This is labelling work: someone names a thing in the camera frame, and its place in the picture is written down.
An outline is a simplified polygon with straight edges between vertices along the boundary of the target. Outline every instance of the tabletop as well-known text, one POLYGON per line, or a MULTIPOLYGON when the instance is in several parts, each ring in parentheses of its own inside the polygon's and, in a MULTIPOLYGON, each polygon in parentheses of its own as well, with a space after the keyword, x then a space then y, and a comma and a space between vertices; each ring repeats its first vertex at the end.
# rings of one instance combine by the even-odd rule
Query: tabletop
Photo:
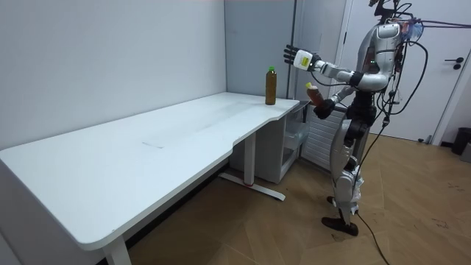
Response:
POLYGON ((298 101, 218 93, 0 151, 84 250, 109 244, 298 101))

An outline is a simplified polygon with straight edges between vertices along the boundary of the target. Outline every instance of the robot leg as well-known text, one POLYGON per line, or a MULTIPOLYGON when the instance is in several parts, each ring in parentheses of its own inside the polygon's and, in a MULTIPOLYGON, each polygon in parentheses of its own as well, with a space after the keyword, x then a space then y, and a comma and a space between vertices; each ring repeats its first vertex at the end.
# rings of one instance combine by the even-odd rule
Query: robot leg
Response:
POLYGON ((330 172, 335 197, 327 200, 339 209, 340 218, 322 218, 322 224, 348 233, 358 235, 358 228, 350 221, 350 214, 358 210, 357 201, 360 199, 359 186, 355 187, 355 177, 359 173, 358 161, 352 153, 355 147, 355 139, 350 137, 352 128, 351 119, 344 119, 337 131, 330 149, 330 172))

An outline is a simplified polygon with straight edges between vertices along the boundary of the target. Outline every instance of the white door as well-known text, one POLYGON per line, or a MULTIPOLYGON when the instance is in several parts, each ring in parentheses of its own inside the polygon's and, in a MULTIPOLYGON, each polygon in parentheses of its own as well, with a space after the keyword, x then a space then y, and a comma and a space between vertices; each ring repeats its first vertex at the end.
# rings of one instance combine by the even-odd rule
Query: white door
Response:
MULTIPOLYGON (((408 12, 418 18, 471 24, 470 0, 409 0, 401 1, 401 4, 406 2, 412 3, 408 12)), ((355 69, 361 41, 365 34, 378 23, 378 18, 373 16, 374 11, 375 7, 368 7, 366 1, 353 1, 341 53, 340 65, 342 67, 355 69)), ((471 29, 426 28, 419 42, 425 46, 429 53, 424 80, 406 110, 391 117, 391 123, 384 130, 384 135, 416 141, 419 138, 426 139, 429 135, 435 134, 470 53, 471 29), (459 57, 465 59, 459 70, 453 69, 455 62, 445 61, 455 60, 459 57)), ((420 47, 409 47, 407 61, 403 69, 403 79, 400 83, 400 99, 402 100, 399 105, 395 105, 396 111, 403 107, 415 88, 422 73, 424 59, 424 52, 420 47)), ((348 105, 352 100, 353 96, 350 96, 343 103, 348 105)), ((383 116, 373 125, 371 133, 379 133, 382 120, 383 116)))

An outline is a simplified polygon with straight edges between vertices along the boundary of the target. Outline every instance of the desk leg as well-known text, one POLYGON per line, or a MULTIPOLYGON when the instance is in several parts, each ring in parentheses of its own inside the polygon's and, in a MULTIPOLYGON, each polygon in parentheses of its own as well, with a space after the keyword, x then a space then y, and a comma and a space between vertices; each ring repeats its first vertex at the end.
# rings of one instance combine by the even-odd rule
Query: desk leg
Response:
POLYGON ((103 247, 106 260, 109 265, 131 265, 130 256, 127 253, 123 236, 119 236, 113 242, 103 247))
POLYGON ((245 154, 244 154, 244 180, 239 179, 238 177, 234 177, 228 173, 221 173, 219 174, 220 177, 230 180, 234 183, 238 183, 240 185, 246 186, 247 188, 251 188, 253 190, 259 191, 275 199, 280 201, 285 200, 286 196, 281 194, 280 192, 273 191, 269 188, 264 188, 260 185, 254 184, 255 182, 255 134, 249 135, 244 140, 245 144, 245 154))

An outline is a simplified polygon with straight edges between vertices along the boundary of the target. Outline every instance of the sauce bottle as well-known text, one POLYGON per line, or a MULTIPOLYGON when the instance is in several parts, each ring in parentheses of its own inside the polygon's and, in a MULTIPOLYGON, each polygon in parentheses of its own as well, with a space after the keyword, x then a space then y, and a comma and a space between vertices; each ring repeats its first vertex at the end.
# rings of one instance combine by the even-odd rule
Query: sauce bottle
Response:
POLYGON ((266 73, 265 88, 265 104, 274 105, 277 96, 277 73, 274 66, 270 66, 266 73))
POLYGON ((312 85, 311 83, 306 84, 307 91, 309 99, 311 99, 312 104, 314 106, 320 106, 322 102, 324 101, 324 97, 320 93, 319 89, 315 86, 312 85))

